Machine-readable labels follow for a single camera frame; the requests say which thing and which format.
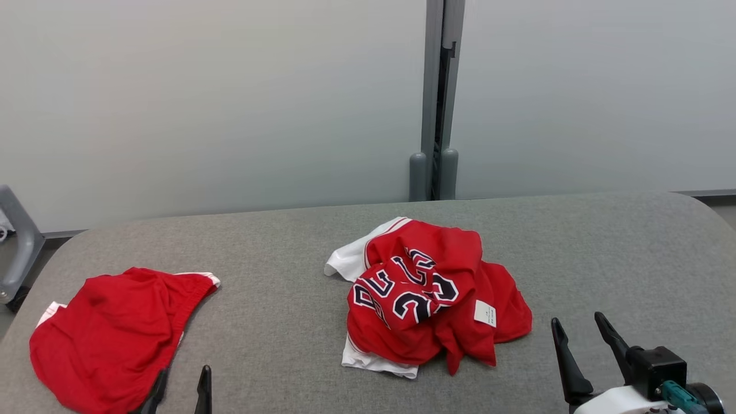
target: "white robot part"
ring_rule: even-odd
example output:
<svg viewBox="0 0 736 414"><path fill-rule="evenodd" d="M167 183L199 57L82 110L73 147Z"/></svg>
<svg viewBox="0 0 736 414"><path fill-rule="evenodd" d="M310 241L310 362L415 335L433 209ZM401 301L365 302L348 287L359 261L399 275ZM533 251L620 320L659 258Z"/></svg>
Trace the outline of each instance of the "white robot part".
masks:
<svg viewBox="0 0 736 414"><path fill-rule="evenodd" d="M666 401L652 402L639 394L631 385L611 388L575 410L575 414L685 414L680 409L670 410Z"/></svg>

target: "gray tabletop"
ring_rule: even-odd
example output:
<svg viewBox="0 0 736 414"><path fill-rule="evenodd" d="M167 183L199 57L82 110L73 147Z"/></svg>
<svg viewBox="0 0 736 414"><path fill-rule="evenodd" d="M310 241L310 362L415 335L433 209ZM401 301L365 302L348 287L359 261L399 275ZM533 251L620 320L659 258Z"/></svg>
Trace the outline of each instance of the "gray tabletop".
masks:
<svg viewBox="0 0 736 414"><path fill-rule="evenodd" d="M340 366L350 285L322 274L332 250L396 216L479 232L534 313L498 366L442 358L400 379ZM129 267L211 271L221 289L192 317L159 413L193 412L203 364L216 413L566 413L550 319L596 389L621 385L593 312L630 345L665 345L690 381L736 404L736 232L676 194L590 194L303 208L131 222L85 232L46 265L0 344L0 411L64 409L36 379L28 339L51 301Z"/></svg>

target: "white fabric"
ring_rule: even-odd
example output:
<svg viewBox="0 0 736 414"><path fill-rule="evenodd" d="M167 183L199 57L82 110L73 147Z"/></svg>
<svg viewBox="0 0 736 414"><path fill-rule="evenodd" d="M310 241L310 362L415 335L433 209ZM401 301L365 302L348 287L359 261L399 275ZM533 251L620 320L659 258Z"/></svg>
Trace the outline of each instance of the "white fabric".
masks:
<svg viewBox="0 0 736 414"><path fill-rule="evenodd" d="M0 210L0 227L10 231L15 231L13 224L10 223L10 220L7 219L7 216L2 210Z"/></svg>
<svg viewBox="0 0 736 414"><path fill-rule="evenodd" d="M215 285L215 287L220 287L220 279L218 279L217 277L215 277L215 275L213 275L210 272L184 272L184 273L174 273L174 275L191 275L191 274L194 274L194 275L202 275L202 276L210 279L212 281L212 284Z"/></svg>
<svg viewBox="0 0 736 414"><path fill-rule="evenodd" d="M36 323L36 328L46 322L50 317L54 316L57 310L59 308L66 308L65 304L57 304L56 302L51 302L48 308L46 308L46 311L43 312L43 315L41 315L41 319L38 320L38 323Z"/></svg>
<svg viewBox="0 0 736 414"><path fill-rule="evenodd" d="M332 276L335 273L340 273L340 276L347 281L354 282L358 280L367 270L365 253L368 242L382 234L396 231L408 222L411 222L411 219L396 217L374 228L366 236L335 250L327 260L327 264L325 264L325 275Z"/></svg>
<svg viewBox="0 0 736 414"><path fill-rule="evenodd" d="M218 279L217 277L215 277L215 275L213 275L210 272L184 272L184 273L174 273L174 275L191 275L191 274L202 275L202 276L210 279L212 281L212 284L215 285L215 287L217 287L217 288L220 287L220 279ZM43 312L43 315L41 315L41 319L39 319L38 320L38 323L36 323L36 328L40 324L46 322L50 317L54 316L54 314L56 313L57 310L59 310L59 308L66 308L66 305L65 304L58 304L56 302L51 302L51 304L49 305L49 307L46 308L46 311ZM179 337L179 343L182 342L182 339L183 338L184 338L184 332L182 332L182 336Z"/></svg>
<svg viewBox="0 0 736 414"><path fill-rule="evenodd" d="M396 217L374 228L366 236L335 250L325 264L325 275L332 276L339 273L345 280L354 283L367 270L365 253L368 243L375 237L396 231L408 222L411 222L411 219ZM372 352L360 351L350 341L349 335L345 338L345 348L342 350L342 366L369 371L387 371L409 379L417 378L419 369L417 365L399 364Z"/></svg>
<svg viewBox="0 0 736 414"><path fill-rule="evenodd" d="M397 364L386 358L379 357L372 352L360 352L350 341L350 335L345 338L345 349L342 352L342 366L360 368L368 371L388 371L396 376L409 379L417 378L419 367L409 364Z"/></svg>

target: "white tag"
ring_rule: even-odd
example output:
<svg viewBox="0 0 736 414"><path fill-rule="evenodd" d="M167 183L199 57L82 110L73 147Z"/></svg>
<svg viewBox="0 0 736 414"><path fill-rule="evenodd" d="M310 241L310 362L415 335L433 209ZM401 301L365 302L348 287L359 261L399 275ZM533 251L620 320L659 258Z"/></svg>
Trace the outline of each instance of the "white tag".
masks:
<svg viewBox="0 0 736 414"><path fill-rule="evenodd" d="M475 301L475 320L496 327L496 308L483 301Z"/></svg>

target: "jersey lettering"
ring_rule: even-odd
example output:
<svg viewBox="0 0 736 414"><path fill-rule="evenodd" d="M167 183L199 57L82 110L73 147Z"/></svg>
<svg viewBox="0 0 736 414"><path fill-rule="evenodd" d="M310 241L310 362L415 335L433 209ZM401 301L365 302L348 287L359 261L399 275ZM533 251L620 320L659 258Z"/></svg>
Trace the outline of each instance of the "jersey lettering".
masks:
<svg viewBox="0 0 736 414"><path fill-rule="evenodd" d="M453 302L458 298L458 289L455 287L455 282L443 278L439 273L432 275L432 284L437 287L434 297L438 301Z"/></svg>
<svg viewBox="0 0 736 414"><path fill-rule="evenodd" d="M411 249L407 252L407 254L409 255L409 257L411 257L411 260L414 262L414 264L420 269L432 270L434 268L434 265L436 264L431 257L418 251L417 249Z"/></svg>
<svg viewBox="0 0 736 414"><path fill-rule="evenodd" d="M365 306L366 308L373 309L378 318L383 321L384 325L386 325L386 328L391 328L391 326L389 326L389 323L386 322L386 316L383 313L383 308L381 307L381 305L378 304L378 302L375 301L375 299L373 299L368 289L362 287L359 284L354 284L353 302L358 306Z"/></svg>
<svg viewBox="0 0 736 414"><path fill-rule="evenodd" d="M409 279L409 281L412 281L416 284L421 284L424 286L427 283L427 273L424 272L417 272L419 273L419 276L414 276L409 272L409 269L406 267L406 264L404 263L403 259L401 259L399 256L391 257L391 260L398 264L399 267L401 267L401 270L404 271L404 274L406 275L406 278Z"/></svg>
<svg viewBox="0 0 736 414"><path fill-rule="evenodd" d="M409 311L409 304L414 304L414 320L419 323L429 317L429 299L424 295L405 292L394 301L394 314L404 319Z"/></svg>
<svg viewBox="0 0 736 414"><path fill-rule="evenodd" d="M370 292L359 284L353 285L353 303L358 306L365 306L366 308L375 310L375 306L373 306L373 298L371 297Z"/></svg>
<svg viewBox="0 0 736 414"><path fill-rule="evenodd" d="M385 270L379 270L375 273L376 277L378 277L378 280L373 280L372 278L363 278L365 280L368 287L373 289L374 292L378 294L378 296L381 296L382 298L387 298L389 296L389 293L391 292L391 289L394 288L394 282L389 279L389 275L386 273Z"/></svg>

